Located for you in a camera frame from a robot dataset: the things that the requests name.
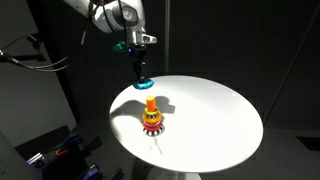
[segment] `table leg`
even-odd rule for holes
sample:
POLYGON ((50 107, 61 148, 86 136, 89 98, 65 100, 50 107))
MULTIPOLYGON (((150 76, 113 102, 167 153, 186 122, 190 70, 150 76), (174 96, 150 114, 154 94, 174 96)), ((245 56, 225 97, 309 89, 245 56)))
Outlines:
POLYGON ((154 167, 147 180, 201 180, 201 177, 198 173, 174 172, 154 167))

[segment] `white round table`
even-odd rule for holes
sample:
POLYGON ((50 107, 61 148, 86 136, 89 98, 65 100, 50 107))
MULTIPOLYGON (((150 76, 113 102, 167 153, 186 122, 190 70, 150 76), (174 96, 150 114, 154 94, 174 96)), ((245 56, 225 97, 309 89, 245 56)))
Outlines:
POLYGON ((263 136, 260 116, 237 92, 196 77, 151 79, 153 87, 128 87, 110 109, 111 128, 118 141, 136 157, 158 167, 148 179, 200 179, 197 173, 236 166, 259 147, 263 136), (156 137, 143 132, 142 114, 149 95, 156 97, 165 127, 156 137))

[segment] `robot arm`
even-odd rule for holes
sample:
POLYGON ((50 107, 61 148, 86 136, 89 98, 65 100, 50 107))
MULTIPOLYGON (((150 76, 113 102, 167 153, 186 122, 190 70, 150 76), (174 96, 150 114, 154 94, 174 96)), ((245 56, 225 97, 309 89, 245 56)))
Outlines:
POLYGON ((146 34, 146 31, 144 29, 144 11, 140 0, 121 0, 122 13, 120 11, 119 3, 117 0, 114 0, 107 4, 104 4, 104 2, 106 2, 107 0, 64 1, 85 17, 90 16, 89 6, 90 3, 92 3, 92 8, 96 10, 95 14, 92 17, 92 22, 100 30, 106 33, 111 33, 112 29, 115 31, 124 30, 124 19, 127 32, 126 41, 131 46, 143 46, 145 44, 153 44, 157 42, 157 38, 146 34), (110 22, 109 24, 106 23, 102 5, 106 10, 107 20, 110 22))

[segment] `table surface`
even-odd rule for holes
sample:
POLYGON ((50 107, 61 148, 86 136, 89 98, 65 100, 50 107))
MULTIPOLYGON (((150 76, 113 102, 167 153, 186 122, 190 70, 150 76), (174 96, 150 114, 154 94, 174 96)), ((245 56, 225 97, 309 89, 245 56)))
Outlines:
POLYGON ((202 78, 151 78, 152 88, 122 91, 110 108, 111 129, 138 158, 179 172, 215 172, 240 164, 259 147, 262 121, 239 93, 202 78), (165 131, 143 132, 146 97, 156 96, 165 131))

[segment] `black wall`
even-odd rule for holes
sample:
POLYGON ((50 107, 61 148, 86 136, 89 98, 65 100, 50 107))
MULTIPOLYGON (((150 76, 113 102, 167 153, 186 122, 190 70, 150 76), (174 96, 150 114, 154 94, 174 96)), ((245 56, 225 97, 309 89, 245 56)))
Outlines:
MULTIPOLYGON (((158 37, 149 46, 149 75, 164 74, 164 0, 144 0, 146 30, 158 37)), ((317 17, 302 42, 318 0, 171 1, 169 73, 225 84, 246 97, 267 127, 320 129, 320 40, 317 17), (277 99, 276 95, 296 58, 277 99)), ((61 57, 81 35, 85 18, 63 2, 41 0, 61 57)), ((129 55, 115 54, 118 42, 94 25, 74 66, 66 71, 82 120, 105 120, 114 97, 135 79, 129 55)))

